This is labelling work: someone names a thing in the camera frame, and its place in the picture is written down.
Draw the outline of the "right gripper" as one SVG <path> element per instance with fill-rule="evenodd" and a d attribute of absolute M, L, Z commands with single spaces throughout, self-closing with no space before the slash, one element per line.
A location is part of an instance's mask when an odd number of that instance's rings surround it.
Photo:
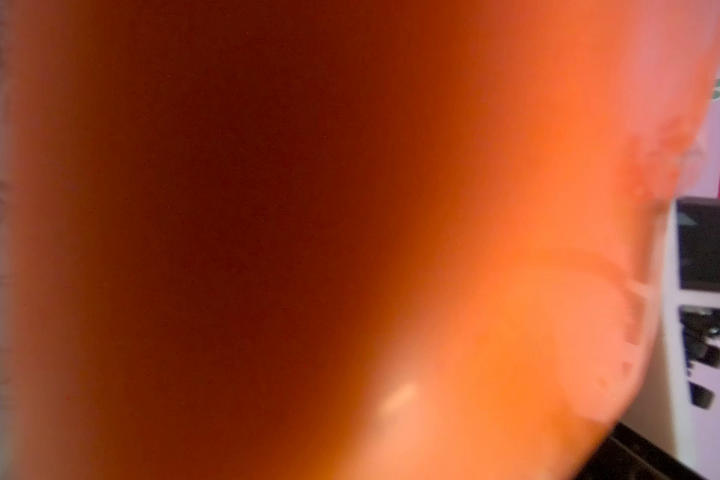
<path fill-rule="evenodd" d="M 618 423 L 575 480 L 704 480 L 704 477 Z"/>

